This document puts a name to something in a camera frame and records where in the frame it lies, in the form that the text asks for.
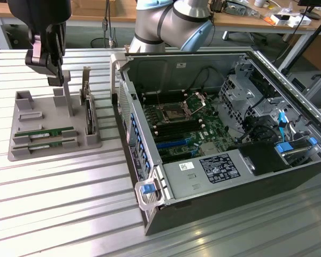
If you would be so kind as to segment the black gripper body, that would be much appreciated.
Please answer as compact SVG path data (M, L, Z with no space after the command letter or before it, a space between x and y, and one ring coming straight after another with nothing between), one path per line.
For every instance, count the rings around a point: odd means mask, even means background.
M12 0L7 4L12 15L36 33L45 32L51 25L62 24L71 16L71 1L68 0Z

